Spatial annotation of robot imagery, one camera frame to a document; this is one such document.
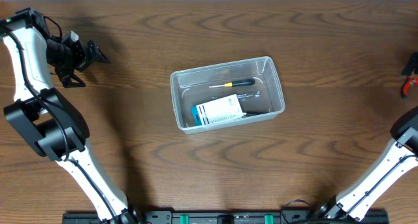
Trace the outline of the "small claw hammer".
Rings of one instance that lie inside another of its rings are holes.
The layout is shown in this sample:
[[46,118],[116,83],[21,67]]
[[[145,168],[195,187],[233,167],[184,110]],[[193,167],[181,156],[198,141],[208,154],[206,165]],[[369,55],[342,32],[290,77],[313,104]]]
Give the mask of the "small claw hammer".
[[262,114],[267,114],[268,112],[242,112],[244,117],[258,116]]

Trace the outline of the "clear plastic container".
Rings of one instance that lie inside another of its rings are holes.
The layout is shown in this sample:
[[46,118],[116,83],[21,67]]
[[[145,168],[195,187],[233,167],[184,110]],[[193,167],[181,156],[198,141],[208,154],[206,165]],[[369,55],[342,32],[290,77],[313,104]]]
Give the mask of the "clear plastic container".
[[[210,86],[249,78],[255,80],[254,85],[210,88]],[[186,134],[265,121],[275,118],[285,110],[280,79],[273,60],[268,56],[176,71],[170,76],[170,88],[177,126]],[[260,91],[261,96],[239,99],[242,111],[268,112],[267,114],[211,125],[195,124],[191,113],[193,106],[229,95],[253,91]]]

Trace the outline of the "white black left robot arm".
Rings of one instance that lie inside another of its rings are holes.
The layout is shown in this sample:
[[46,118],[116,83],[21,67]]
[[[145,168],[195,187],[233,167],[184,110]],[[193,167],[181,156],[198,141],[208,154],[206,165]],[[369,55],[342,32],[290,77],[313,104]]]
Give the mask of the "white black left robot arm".
[[98,223],[143,223],[126,194],[110,179],[91,149],[89,127],[81,113],[55,88],[52,72],[64,88],[83,88],[75,75],[108,58],[93,40],[70,33],[52,35],[50,17],[32,8],[1,20],[1,40],[12,59],[14,102],[6,120],[41,157],[55,161],[94,205]]

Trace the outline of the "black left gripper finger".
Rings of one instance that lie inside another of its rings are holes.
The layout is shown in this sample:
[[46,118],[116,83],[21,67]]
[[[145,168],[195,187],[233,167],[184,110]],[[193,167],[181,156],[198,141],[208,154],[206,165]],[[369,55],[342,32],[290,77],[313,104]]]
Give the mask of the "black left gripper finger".
[[110,60],[102,53],[100,48],[94,43],[93,40],[88,41],[87,51],[87,57],[90,63],[110,63]]
[[64,88],[84,88],[86,84],[74,73],[65,75],[60,79]]

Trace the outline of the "blue white cardboard box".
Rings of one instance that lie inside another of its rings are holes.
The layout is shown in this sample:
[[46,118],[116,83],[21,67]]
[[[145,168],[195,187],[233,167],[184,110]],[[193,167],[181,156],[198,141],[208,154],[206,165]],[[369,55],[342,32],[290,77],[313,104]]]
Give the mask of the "blue white cardboard box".
[[237,94],[195,105],[191,113],[196,125],[211,125],[244,117]]

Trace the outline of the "black yellow screwdriver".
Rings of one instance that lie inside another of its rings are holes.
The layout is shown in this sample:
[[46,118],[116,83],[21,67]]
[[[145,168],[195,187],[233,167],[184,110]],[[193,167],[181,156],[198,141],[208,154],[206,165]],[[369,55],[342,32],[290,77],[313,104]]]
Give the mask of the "black yellow screwdriver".
[[210,88],[234,88],[240,86],[252,86],[255,84],[255,80],[253,78],[245,79],[245,80],[235,80],[232,82],[210,86]]

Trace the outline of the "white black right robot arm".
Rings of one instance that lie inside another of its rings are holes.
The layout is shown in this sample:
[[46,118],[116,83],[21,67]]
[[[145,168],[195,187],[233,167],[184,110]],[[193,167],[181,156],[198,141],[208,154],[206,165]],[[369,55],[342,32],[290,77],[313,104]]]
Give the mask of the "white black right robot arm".
[[403,114],[390,130],[391,139],[372,166],[349,188],[322,205],[315,219],[360,222],[397,179],[417,167],[417,108]]

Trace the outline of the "silver combination wrench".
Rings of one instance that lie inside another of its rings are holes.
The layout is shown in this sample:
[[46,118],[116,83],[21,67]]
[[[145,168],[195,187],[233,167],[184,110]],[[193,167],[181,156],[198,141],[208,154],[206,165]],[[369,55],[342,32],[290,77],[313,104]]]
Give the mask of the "silver combination wrench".
[[253,91],[249,93],[242,93],[242,94],[233,94],[230,96],[223,97],[225,99],[245,99],[245,98],[251,98],[251,97],[260,97],[261,92],[260,91]]

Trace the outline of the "red handled pliers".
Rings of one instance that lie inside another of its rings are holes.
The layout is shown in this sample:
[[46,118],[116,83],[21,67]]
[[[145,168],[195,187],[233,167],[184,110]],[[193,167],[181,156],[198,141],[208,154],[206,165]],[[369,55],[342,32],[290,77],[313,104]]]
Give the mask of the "red handled pliers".
[[408,97],[408,90],[414,84],[417,85],[417,77],[407,76],[400,90],[401,98],[406,99]]

